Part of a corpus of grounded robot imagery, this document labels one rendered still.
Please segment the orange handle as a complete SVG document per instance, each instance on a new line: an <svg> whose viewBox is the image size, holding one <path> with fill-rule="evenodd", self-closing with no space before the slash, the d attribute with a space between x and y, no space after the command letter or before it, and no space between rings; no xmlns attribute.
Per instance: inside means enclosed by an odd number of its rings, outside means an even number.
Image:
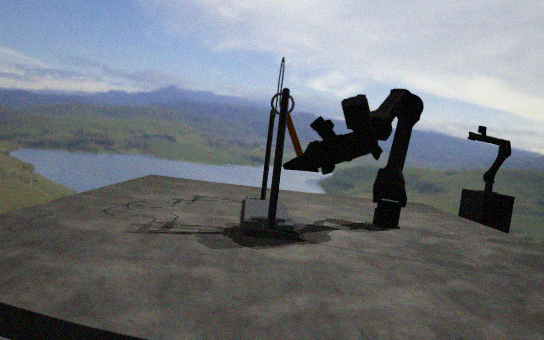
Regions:
<svg viewBox="0 0 544 340"><path fill-rule="evenodd" d="M275 94L275 96L271 99L271 107L272 107L272 110L277 114L277 115L280 115L280 112L278 112L275 108L274 108L274 99L277 98L277 96L280 96L282 95L282 92L280 93L277 93ZM291 119L291 115L290 113L294 110L294 107L295 107L295 100L294 98L290 95L290 99L292 100L292 108L288 111L288 116L287 116L287 128L288 128L288 131L289 131L289 134L290 134L290 137L291 137L291 140L292 140L292 143L293 143L293 146L294 146L294 149L295 149L295 152L296 152L296 155L297 157L301 156L303 154L303 151L302 151L302 148L301 148L301 145L300 145L300 142L299 142L299 139L298 139L298 136L297 136L297 133L296 133L296 130L295 130L295 127L294 127L294 124L292 122L292 119Z"/></svg>

